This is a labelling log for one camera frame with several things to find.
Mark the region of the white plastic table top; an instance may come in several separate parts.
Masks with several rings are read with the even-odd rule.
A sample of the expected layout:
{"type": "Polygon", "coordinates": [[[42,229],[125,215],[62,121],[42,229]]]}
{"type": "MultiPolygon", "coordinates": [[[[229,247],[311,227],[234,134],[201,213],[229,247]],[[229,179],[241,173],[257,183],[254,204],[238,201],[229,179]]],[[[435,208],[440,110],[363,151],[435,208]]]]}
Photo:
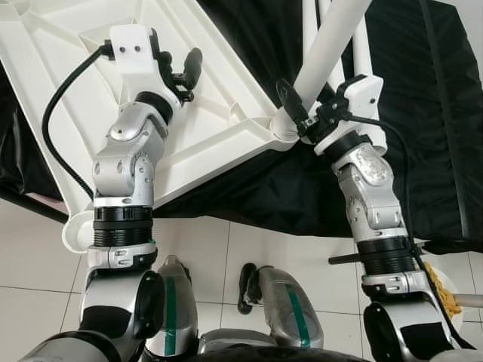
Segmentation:
{"type": "MultiPolygon", "coordinates": [[[[158,33],[173,69],[182,72],[191,48],[202,51],[195,100],[173,121],[155,172],[155,207],[172,202],[267,149],[294,143],[270,128],[278,107],[239,59],[227,26],[199,0],[0,0],[0,63],[51,168],[69,220],[62,242],[83,254],[93,244],[93,202],[46,149],[42,115],[63,80],[109,38],[109,29],[141,23],[158,33]]],[[[125,86],[114,62],[101,58],[69,86],[49,121],[63,160],[92,187],[94,155],[124,104],[125,86]]]]}

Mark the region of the black metal table leg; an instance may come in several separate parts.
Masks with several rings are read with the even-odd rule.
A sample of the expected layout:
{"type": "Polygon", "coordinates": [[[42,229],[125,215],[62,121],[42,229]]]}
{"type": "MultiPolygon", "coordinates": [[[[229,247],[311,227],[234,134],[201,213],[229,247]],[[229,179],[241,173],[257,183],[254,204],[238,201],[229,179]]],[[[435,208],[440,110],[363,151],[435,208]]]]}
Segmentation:
{"type": "Polygon", "coordinates": [[[360,262],[360,256],[358,253],[346,254],[341,256],[331,256],[328,259],[328,265],[342,265],[343,263],[356,263],[360,262]]]}
{"type": "Polygon", "coordinates": [[[55,207],[48,206],[48,204],[39,202],[29,196],[20,195],[9,189],[3,189],[3,187],[0,187],[0,199],[61,224],[65,224],[68,221],[68,214],[63,213],[63,211],[56,210],[55,207]]]}

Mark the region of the silver right robot leg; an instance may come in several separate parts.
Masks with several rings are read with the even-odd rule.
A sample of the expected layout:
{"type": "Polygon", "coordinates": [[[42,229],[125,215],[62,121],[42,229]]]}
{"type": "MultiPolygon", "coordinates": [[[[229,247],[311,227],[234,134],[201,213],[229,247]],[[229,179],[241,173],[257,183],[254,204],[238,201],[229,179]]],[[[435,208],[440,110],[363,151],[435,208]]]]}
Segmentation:
{"type": "Polygon", "coordinates": [[[324,348],[324,331],[303,287],[271,265],[245,263],[239,273],[238,313],[263,307],[269,337],[281,347],[324,348]]]}

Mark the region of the silver robot leg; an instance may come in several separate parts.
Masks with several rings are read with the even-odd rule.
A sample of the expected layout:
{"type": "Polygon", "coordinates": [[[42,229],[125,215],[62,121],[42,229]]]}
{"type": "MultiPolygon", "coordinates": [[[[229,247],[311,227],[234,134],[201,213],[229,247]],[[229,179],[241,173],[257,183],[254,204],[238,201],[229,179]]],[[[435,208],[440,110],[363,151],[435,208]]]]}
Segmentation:
{"type": "Polygon", "coordinates": [[[269,337],[281,347],[324,348],[324,331],[303,287],[271,265],[245,263],[239,273],[238,313],[263,307],[269,337]]]}
{"type": "Polygon", "coordinates": [[[169,255],[158,274],[165,283],[162,324],[146,342],[143,362],[182,362],[198,352],[198,313],[189,269],[169,255]]]}

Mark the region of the yellow crumpled cloth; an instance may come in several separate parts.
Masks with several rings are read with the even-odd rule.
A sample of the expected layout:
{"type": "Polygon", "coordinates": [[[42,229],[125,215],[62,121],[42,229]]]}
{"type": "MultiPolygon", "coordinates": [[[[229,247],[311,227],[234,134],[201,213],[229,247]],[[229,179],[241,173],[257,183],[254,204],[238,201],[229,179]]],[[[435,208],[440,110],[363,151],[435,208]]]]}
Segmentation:
{"type": "Polygon", "coordinates": [[[439,299],[444,303],[446,316],[452,318],[462,314],[462,307],[458,304],[454,293],[448,289],[448,276],[446,276],[445,273],[438,271],[438,269],[436,269],[435,266],[432,266],[430,262],[424,262],[424,265],[427,268],[427,273],[431,277],[432,282],[435,287],[437,287],[439,299]]]}

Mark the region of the silver left robot leg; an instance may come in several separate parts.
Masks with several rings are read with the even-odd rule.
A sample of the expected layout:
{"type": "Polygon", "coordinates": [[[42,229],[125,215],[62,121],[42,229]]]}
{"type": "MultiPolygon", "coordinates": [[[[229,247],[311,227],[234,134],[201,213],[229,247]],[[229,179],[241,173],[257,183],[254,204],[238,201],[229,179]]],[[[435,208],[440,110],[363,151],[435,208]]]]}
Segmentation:
{"type": "Polygon", "coordinates": [[[158,274],[165,283],[162,324],[146,342],[143,362],[182,362],[198,352],[198,313],[189,269],[169,255],[158,274]]]}

